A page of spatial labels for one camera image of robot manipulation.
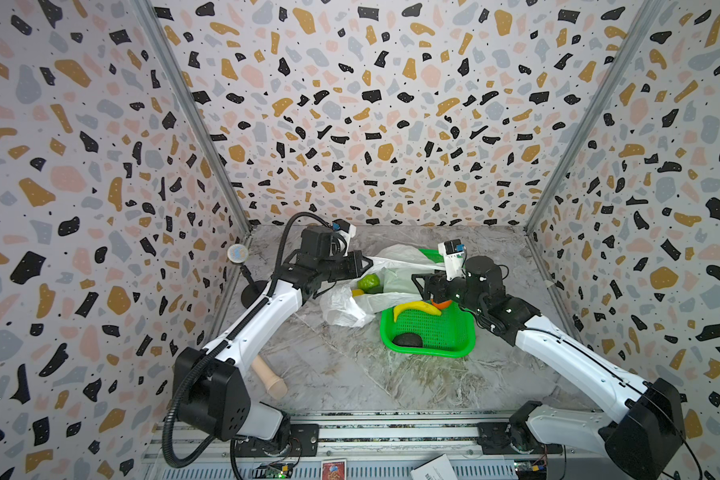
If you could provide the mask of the small orange fruit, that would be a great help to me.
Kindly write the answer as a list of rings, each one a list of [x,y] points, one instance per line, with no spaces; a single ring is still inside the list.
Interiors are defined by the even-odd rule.
[[[451,304],[453,303],[452,300],[446,300],[443,302],[435,302],[434,300],[430,301],[430,304],[436,307],[439,310],[445,310],[447,309]]]

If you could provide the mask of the green apple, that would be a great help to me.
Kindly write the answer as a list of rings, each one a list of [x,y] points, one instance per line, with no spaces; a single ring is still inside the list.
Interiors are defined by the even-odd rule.
[[[383,292],[383,284],[377,274],[368,274],[362,277],[357,283],[357,288],[369,295]]]

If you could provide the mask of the yellow banana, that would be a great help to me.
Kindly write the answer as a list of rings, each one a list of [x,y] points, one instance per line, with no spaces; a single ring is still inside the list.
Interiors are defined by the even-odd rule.
[[[395,306],[393,308],[393,321],[397,322],[400,315],[406,311],[418,311],[436,317],[442,315],[442,311],[436,306],[425,301],[415,301]]]

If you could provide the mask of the white plastic bag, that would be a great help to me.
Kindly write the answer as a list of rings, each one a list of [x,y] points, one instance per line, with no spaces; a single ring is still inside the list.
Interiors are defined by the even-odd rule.
[[[358,279],[339,281],[320,298],[322,319],[329,325],[361,328],[375,316],[401,304],[420,301],[413,275],[444,272],[442,257],[397,244],[371,256],[371,267]]]

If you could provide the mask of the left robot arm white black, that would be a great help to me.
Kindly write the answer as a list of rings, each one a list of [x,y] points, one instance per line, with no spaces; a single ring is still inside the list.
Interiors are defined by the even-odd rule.
[[[290,442],[290,418],[279,409],[252,401],[243,376],[262,347],[285,320],[325,284],[359,279],[373,262],[349,247],[356,233],[345,220],[320,221],[301,233],[291,254],[278,247],[275,267],[261,293],[217,338],[182,351],[174,367],[173,398],[163,424],[162,444],[173,445],[174,425],[184,422],[212,441],[251,438],[282,450]]]

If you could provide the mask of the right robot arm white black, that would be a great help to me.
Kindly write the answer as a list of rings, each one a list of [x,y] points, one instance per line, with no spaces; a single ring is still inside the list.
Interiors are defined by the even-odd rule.
[[[528,401],[509,419],[506,436],[518,452],[548,444],[609,458],[632,479],[658,479],[684,446],[681,395],[671,383],[649,382],[588,350],[526,300],[510,295],[501,268],[486,256],[459,274],[411,277],[422,299],[453,301],[477,325],[544,362],[599,408],[596,413]]]

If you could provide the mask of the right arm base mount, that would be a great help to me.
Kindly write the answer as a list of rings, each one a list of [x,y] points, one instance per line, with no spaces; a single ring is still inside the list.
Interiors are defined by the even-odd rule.
[[[533,447],[514,446],[507,421],[478,423],[476,442],[484,455],[542,455],[543,453],[561,455],[563,453],[563,447],[559,444],[534,443]]]

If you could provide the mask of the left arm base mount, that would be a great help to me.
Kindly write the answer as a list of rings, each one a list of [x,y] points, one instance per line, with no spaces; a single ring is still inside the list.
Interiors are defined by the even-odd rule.
[[[272,440],[248,437],[237,441],[235,454],[239,458],[316,457],[320,427],[317,423],[296,423],[283,427]]]

